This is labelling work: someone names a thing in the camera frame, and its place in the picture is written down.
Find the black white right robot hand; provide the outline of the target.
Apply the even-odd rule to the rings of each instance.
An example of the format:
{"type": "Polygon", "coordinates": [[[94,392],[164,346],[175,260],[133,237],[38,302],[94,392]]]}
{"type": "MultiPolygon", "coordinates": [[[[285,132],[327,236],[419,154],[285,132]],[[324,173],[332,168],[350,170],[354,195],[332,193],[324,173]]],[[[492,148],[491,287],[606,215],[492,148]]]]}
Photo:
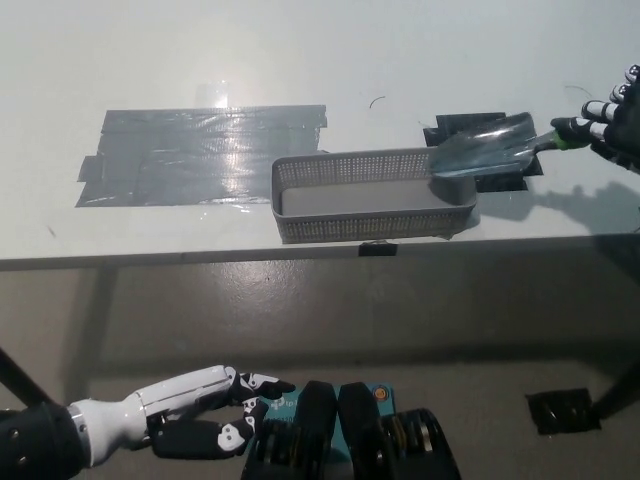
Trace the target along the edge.
{"type": "Polygon", "coordinates": [[[589,100],[577,116],[550,122],[563,141],[585,144],[607,161],[639,173],[639,65],[625,71],[625,81],[609,99],[589,100]]]}

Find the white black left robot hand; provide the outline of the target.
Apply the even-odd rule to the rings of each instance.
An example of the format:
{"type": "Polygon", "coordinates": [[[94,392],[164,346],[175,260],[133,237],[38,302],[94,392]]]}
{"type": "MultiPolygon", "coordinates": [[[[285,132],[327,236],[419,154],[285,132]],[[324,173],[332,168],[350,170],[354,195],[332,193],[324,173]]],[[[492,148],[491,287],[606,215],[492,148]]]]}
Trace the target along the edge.
{"type": "Polygon", "coordinates": [[[85,466],[118,449],[150,446],[160,458],[223,460],[240,456],[276,400],[295,386],[278,378],[212,366],[139,389],[119,402],[80,400],[67,407],[85,466]]]}

